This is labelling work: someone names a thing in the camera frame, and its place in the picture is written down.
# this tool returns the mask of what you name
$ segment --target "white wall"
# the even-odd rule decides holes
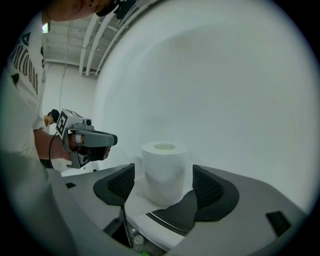
[[[120,40],[94,101],[97,129],[118,136],[100,168],[133,162],[139,172],[144,143],[182,141],[193,164],[265,181],[308,212],[319,67],[279,10],[227,4],[166,2]]]
[[[79,67],[67,65],[65,69],[64,64],[48,63],[42,101],[43,114],[47,115],[52,109],[68,109],[92,119],[96,83],[95,75],[80,76]],[[50,133],[56,133],[56,124],[50,126]],[[52,161],[54,168],[59,171],[68,169],[66,163],[62,159]]]

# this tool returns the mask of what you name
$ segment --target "small bottle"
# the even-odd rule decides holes
[[[138,233],[137,229],[135,229],[135,228],[129,229],[129,236],[130,236],[131,241],[134,240],[134,238],[137,235],[137,233]]]
[[[134,245],[133,245],[134,251],[136,251],[137,253],[142,252],[144,248],[144,237],[138,234],[134,237],[133,241],[134,241]]]

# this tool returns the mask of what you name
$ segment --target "white t-shirt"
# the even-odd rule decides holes
[[[50,134],[50,124],[48,124],[47,126],[46,126],[46,124],[44,124],[44,128],[42,128],[42,129],[45,133]]]
[[[33,130],[45,127],[40,117],[43,95],[42,13],[38,13],[18,38],[1,75],[0,146],[39,159]]]

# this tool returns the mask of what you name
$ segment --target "black cable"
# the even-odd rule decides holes
[[[50,141],[50,145],[49,145],[49,162],[50,162],[50,168],[52,168],[52,169],[54,167],[53,167],[52,162],[51,162],[51,150],[52,150],[53,142],[54,142],[55,138],[58,136],[57,133],[58,132],[56,132],[55,135],[53,135],[53,137],[52,137],[52,139]]]
[[[64,83],[65,73],[66,73],[66,67],[64,67],[63,75],[62,75],[62,81],[61,81],[61,87],[60,87],[60,96],[59,96],[59,111],[61,111],[61,93],[62,93],[62,85]]]

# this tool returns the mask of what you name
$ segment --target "black slot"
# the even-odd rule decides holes
[[[265,216],[278,237],[291,227],[291,224],[281,211],[269,212]]]
[[[121,207],[119,217],[111,221],[103,231],[124,246],[132,248],[132,243],[129,239],[125,208],[123,206]]]
[[[76,185],[73,184],[72,182],[66,183],[65,185],[66,185],[66,187],[67,187],[68,189],[71,189],[71,188],[73,188],[73,187],[76,186]]]

